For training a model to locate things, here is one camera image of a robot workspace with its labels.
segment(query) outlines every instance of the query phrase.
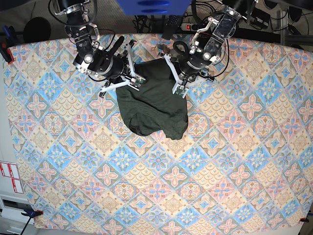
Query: dark green cloth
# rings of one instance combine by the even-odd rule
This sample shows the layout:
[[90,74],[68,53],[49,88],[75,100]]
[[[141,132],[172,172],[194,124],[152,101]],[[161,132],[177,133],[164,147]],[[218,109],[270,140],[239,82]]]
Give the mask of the dark green cloth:
[[187,101],[172,94],[175,80],[166,61],[138,64],[135,71],[146,79],[140,91],[129,86],[116,89],[125,125],[140,136],[163,130],[167,138],[180,140],[188,126]]

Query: tile pattern fabric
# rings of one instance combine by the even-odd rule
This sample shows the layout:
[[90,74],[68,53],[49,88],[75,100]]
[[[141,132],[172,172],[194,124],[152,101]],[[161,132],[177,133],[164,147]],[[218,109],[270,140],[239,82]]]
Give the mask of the tile pattern fabric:
[[[157,58],[160,35],[135,39]],[[101,37],[107,44],[111,36]],[[188,42],[190,36],[179,36]],[[110,235],[244,234],[295,226],[313,202],[313,55],[230,39],[187,95],[173,141],[123,124],[114,91],[75,71],[68,39],[14,47],[4,65],[13,147],[36,228]]]

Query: power strip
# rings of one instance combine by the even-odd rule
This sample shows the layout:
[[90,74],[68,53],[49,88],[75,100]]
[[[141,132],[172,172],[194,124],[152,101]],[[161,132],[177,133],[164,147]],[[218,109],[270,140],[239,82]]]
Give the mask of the power strip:
[[182,31],[195,32],[198,30],[198,24],[196,23],[181,23],[180,28]]

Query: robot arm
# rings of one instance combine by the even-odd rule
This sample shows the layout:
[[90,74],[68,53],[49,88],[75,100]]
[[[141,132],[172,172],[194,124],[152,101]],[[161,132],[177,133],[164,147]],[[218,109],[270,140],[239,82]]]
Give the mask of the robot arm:
[[[67,16],[67,23],[60,21],[55,16],[53,17],[65,25],[67,35],[75,41],[78,54],[73,62],[74,66],[79,72],[89,77],[91,75],[104,77],[101,80],[90,77],[94,81],[104,82],[100,96],[103,97],[108,90],[125,85],[138,90],[145,79],[134,71],[134,63],[130,54],[134,41],[126,44],[124,52],[118,55],[115,53],[122,46],[124,37],[120,37],[110,50],[100,46],[99,30],[97,25],[92,23],[97,13],[97,0],[93,0],[95,11],[91,19],[89,19],[89,11],[86,9],[90,0],[50,0],[49,6],[51,1],[56,15]],[[203,24],[197,16],[196,0],[192,1],[194,18],[201,28],[194,35],[190,45],[183,42],[174,44],[176,48],[178,48],[178,44],[185,48],[184,52],[180,51],[182,55],[180,58],[173,59],[169,54],[161,55],[166,59],[176,80],[173,94],[185,97],[189,87],[199,83],[199,80],[196,81],[198,75],[214,81],[214,77],[203,76],[201,71],[211,63],[217,63],[220,60],[222,45],[234,34],[236,23],[243,17],[242,15],[247,14],[249,16],[256,1],[223,0],[223,10],[210,16],[206,24]],[[95,39],[91,36],[92,32],[95,34]],[[178,62],[180,71],[178,73],[172,63],[173,60]]]
[[95,11],[92,19],[89,19],[89,11],[86,9],[90,0],[50,0],[49,6],[51,1],[54,14],[67,17],[67,23],[56,19],[65,25],[67,35],[75,41],[78,54],[73,64],[76,69],[90,78],[104,77],[101,80],[91,78],[97,82],[104,82],[100,97],[103,97],[106,91],[126,85],[138,90],[145,79],[134,71],[130,52],[135,41],[126,44],[123,53],[118,55],[115,53],[122,46],[124,37],[120,37],[110,50],[100,45],[99,30],[97,25],[92,23],[96,15],[97,0],[94,0]]
[[[227,39],[235,33],[237,22],[243,17],[243,14],[251,12],[255,5],[255,0],[249,1],[250,4],[247,7],[246,0],[224,0],[223,3],[227,2],[227,5],[224,5],[223,10],[218,14],[208,17],[207,24],[203,25],[202,22],[198,22],[198,25],[202,25],[202,27],[197,30],[188,46],[184,42],[180,42],[182,46],[185,45],[185,52],[181,51],[180,53],[183,56],[173,59],[169,54],[161,54],[161,57],[170,66],[176,80],[173,94],[181,95],[184,98],[189,87],[198,83],[196,81],[198,75],[202,77],[202,80],[206,78],[211,82],[214,81],[215,76],[204,76],[201,71],[211,63],[216,64],[220,61],[223,44],[225,42],[228,44]],[[192,10],[195,20],[199,21],[195,11],[195,1],[192,2]],[[177,73],[172,61],[179,63],[180,73]]]

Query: blue object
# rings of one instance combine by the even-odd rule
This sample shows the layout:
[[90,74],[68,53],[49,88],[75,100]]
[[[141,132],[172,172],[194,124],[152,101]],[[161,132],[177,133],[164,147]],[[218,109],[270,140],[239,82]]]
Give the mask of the blue object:
[[10,38],[12,36],[11,31],[9,30],[8,26],[3,26],[2,27],[3,32],[5,33],[6,37]]
[[185,13],[191,0],[117,0],[125,15],[177,15]]

